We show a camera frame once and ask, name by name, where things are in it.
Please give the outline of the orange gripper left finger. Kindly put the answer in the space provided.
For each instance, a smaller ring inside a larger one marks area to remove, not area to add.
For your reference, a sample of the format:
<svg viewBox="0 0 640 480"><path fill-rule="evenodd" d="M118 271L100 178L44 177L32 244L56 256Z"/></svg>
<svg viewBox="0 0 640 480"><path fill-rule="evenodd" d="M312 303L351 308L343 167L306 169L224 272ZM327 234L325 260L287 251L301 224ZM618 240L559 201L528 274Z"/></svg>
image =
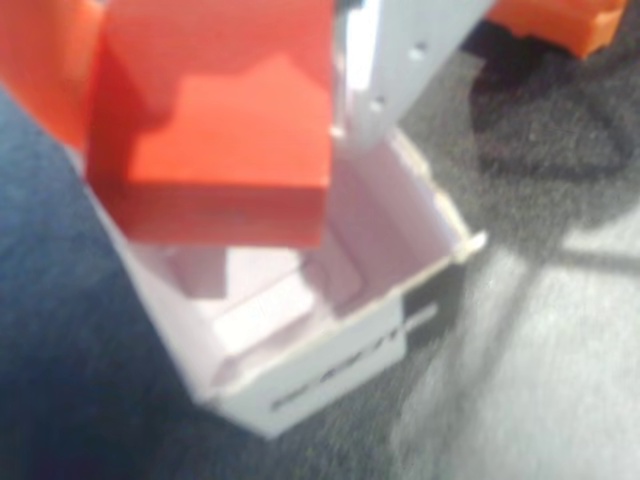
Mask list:
<svg viewBox="0 0 640 480"><path fill-rule="evenodd" d="M1 85L55 140L81 150L99 1L1 2Z"/></svg>

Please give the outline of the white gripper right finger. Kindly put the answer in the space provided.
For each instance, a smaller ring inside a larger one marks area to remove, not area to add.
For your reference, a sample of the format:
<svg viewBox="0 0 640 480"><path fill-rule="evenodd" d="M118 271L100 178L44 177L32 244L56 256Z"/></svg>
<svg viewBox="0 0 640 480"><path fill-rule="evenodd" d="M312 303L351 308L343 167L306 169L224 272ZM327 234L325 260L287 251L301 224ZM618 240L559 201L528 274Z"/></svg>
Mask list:
<svg viewBox="0 0 640 480"><path fill-rule="evenodd" d="M367 150L379 143L492 6L486 0L339 1L334 147Z"/></svg>

